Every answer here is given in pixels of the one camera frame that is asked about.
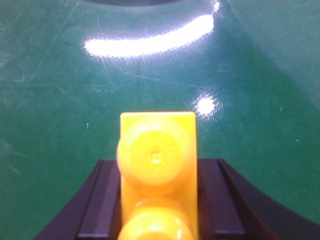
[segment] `lego stud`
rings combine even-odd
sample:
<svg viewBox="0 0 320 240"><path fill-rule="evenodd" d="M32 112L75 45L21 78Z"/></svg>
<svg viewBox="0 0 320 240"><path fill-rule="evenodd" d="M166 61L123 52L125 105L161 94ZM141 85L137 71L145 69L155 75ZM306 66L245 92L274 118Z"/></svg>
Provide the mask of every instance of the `lego stud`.
<svg viewBox="0 0 320 240"><path fill-rule="evenodd" d="M168 198L148 198L133 209L118 240L194 240L181 206Z"/></svg>
<svg viewBox="0 0 320 240"><path fill-rule="evenodd" d="M119 141L121 174L141 192L164 195L190 174L192 141L181 125L166 116L145 117Z"/></svg>

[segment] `curved black base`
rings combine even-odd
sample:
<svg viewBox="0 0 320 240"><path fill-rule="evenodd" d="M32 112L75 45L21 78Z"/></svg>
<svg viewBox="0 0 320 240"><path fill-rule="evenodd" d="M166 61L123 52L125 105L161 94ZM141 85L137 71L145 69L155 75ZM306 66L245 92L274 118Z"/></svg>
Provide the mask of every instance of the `curved black base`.
<svg viewBox="0 0 320 240"><path fill-rule="evenodd" d="M97 4L134 7L134 6L169 4L172 2L177 2L182 0L87 0L87 1L94 2Z"/></svg>
<svg viewBox="0 0 320 240"><path fill-rule="evenodd" d="M320 225L273 201L223 159L198 160L198 212L202 240L320 240ZM120 229L120 173L116 161L99 160L34 240L116 240Z"/></svg>

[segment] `glossy green surface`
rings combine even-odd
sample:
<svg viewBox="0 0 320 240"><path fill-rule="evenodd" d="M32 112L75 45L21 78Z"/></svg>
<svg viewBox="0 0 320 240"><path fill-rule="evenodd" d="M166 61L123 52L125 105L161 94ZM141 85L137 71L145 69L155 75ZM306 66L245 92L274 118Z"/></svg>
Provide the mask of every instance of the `glossy green surface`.
<svg viewBox="0 0 320 240"><path fill-rule="evenodd" d="M198 156L224 158L270 197L320 223L320 113L256 44L227 2L214 32L153 56L90 56L90 38L172 30L210 3L121 7L0 3L0 239L32 238L97 159L115 159L119 115L197 110Z"/></svg>

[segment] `yellow lego brick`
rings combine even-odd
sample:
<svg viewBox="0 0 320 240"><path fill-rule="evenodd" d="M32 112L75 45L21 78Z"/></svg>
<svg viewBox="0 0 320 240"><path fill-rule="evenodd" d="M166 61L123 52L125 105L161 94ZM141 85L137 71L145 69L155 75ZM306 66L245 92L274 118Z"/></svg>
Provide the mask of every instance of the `yellow lego brick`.
<svg viewBox="0 0 320 240"><path fill-rule="evenodd" d="M193 112L120 117L119 240L197 240L197 137Z"/></svg>

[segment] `green background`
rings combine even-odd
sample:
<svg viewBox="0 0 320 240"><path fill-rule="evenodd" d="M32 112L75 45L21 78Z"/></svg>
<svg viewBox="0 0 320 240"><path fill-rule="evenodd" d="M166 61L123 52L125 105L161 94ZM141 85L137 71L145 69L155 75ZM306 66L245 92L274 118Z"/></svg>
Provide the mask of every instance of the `green background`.
<svg viewBox="0 0 320 240"><path fill-rule="evenodd" d="M196 111L200 158L224 158L255 186L320 223L317 0L222 1L214 32L173 51L98 58L88 39L167 32L211 1L127 7L0 2L0 239L32 238L97 159L115 159L119 116Z"/></svg>

